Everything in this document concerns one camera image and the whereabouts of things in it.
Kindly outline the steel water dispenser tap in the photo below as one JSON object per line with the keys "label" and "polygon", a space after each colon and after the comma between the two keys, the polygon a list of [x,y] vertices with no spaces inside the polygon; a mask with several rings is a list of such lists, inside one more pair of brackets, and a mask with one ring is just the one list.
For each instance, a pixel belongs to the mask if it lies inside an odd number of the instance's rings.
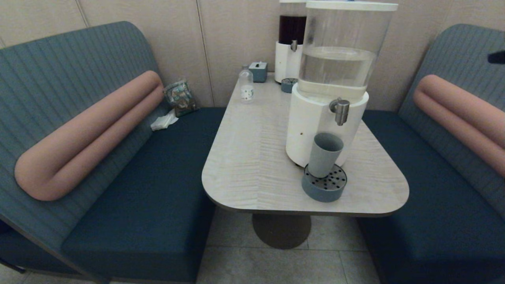
{"label": "steel water dispenser tap", "polygon": [[334,120],[338,126],[343,126],[348,120],[350,102],[346,99],[334,99],[329,104],[329,110],[334,114]]}

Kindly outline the grey plastic cup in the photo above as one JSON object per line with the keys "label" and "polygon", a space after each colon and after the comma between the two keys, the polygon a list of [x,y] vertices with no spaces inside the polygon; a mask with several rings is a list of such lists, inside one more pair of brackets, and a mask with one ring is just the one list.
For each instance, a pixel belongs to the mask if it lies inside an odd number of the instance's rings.
{"label": "grey plastic cup", "polygon": [[327,176],[344,148],[343,140],[329,132],[314,136],[308,162],[308,172],[316,178]]}

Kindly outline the pink tubular bolster cushion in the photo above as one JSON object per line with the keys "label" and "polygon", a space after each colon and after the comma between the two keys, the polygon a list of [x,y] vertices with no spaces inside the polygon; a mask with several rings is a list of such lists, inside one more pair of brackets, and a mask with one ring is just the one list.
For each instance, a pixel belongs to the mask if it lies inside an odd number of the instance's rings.
{"label": "pink tubular bolster cushion", "polygon": [[505,178],[505,112],[436,76],[423,77],[413,101]]}
{"label": "pink tubular bolster cushion", "polygon": [[72,192],[163,99],[162,80],[146,71],[53,131],[18,158],[15,180],[39,201]]}

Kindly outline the teal upholstered booth sofa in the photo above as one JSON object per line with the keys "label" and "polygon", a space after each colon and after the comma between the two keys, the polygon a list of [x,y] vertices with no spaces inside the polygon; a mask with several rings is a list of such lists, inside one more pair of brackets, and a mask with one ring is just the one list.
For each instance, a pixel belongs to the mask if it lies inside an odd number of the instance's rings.
{"label": "teal upholstered booth sofa", "polygon": [[437,36],[398,113],[366,110],[364,123],[409,184],[390,216],[358,218],[381,284],[505,284],[505,179],[413,101],[425,75],[505,109],[505,31],[456,24]]}
{"label": "teal upholstered booth sofa", "polygon": [[202,170],[225,108],[152,131],[170,111],[163,94],[63,198],[36,200],[15,180],[25,151],[146,71],[158,74],[152,49],[126,21],[0,50],[0,259],[99,283],[196,281],[215,211]]}

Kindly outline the clear water dispenser white base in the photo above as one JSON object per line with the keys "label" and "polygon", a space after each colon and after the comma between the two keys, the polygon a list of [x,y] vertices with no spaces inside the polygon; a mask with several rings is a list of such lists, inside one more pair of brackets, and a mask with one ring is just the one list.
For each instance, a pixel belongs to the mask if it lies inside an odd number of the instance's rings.
{"label": "clear water dispenser white base", "polygon": [[[305,167],[314,136],[329,132],[343,140],[336,160],[341,166],[350,154],[365,108],[373,74],[393,14],[394,2],[307,0],[307,21],[298,83],[290,99],[286,138],[288,157]],[[335,122],[329,104],[350,102],[343,126]]]}

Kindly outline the dark beverage dispenser white base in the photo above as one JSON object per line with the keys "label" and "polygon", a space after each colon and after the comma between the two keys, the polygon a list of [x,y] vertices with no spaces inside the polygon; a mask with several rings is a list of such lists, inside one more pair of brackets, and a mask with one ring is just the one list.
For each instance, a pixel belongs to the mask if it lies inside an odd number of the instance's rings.
{"label": "dark beverage dispenser white base", "polygon": [[[307,21],[307,0],[279,0],[279,37],[275,46],[275,81],[298,78]],[[296,52],[290,50],[292,40],[297,40]]]}

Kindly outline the large blue round drip tray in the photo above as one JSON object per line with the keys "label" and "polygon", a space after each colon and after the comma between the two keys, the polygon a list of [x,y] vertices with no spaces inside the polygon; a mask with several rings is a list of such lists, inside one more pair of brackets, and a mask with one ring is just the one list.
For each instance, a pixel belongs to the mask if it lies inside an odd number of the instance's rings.
{"label": "large blue round drip tray", "polygon": [[302,189],[308,196],[316,201],[326,203],[338,200],[347,183],[346,172],[336,164],[325,177],[313,176],[309,171],[309,165],[307,165],[301,179]]}

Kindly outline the blue-grey tissue box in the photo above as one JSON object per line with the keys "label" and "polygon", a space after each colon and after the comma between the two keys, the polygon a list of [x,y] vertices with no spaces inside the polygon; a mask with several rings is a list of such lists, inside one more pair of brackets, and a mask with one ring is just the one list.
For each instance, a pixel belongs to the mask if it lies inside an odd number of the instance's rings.
{"label": "blue-grey tissue box", "polygon": [[267,62],[252,62],[249,65],[254,83],[264,83],[267,80]]}

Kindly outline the clear plastic bottle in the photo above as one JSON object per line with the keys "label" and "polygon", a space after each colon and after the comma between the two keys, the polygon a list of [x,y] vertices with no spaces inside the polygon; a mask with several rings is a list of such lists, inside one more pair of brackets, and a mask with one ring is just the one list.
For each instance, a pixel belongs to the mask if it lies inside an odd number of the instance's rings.
{"label": "clear plastic bottle", "polygon": [[251,103],[254,99],[254,74],[249,70],[249,65],[242,65],[238,82],[241,101],[244,104]]}

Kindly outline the patterned snack bag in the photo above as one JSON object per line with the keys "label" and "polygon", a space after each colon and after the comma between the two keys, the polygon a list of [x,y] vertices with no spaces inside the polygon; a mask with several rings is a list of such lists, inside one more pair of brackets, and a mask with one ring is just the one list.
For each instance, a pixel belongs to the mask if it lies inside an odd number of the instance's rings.
{"label": "patterned snack bag", "polygon": [[163,94],[169,105],[175,110],[175,116],[177,118],[200,109],[196,104],[186,80],[180,80],[166,86],[163,89]]}

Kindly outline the crumpled white tissue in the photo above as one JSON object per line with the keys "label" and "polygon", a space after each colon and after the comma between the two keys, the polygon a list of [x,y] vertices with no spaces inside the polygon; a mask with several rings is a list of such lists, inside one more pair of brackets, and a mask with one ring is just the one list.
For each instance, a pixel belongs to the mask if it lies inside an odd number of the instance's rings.
{"label": "crumpled white tissue", "polygon": [[173,108],[170,110],[167,115],[158,117],[151,125],[150,128],[152,131],[160,131],[162,129],[168,128],[171,124],[177,122],[179,118],[176,116],[176,110]]}

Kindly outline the round grey table pedestal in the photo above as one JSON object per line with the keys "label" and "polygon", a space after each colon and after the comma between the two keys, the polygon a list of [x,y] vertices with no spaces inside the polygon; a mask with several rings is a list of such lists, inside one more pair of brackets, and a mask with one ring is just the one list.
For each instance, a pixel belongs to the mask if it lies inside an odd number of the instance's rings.
{"label": "round grey table pedestal", "polygon": [[253,214],[251,221],[261,241],[282,250],[303,244],[312,228],[311,217],[308,215]]}

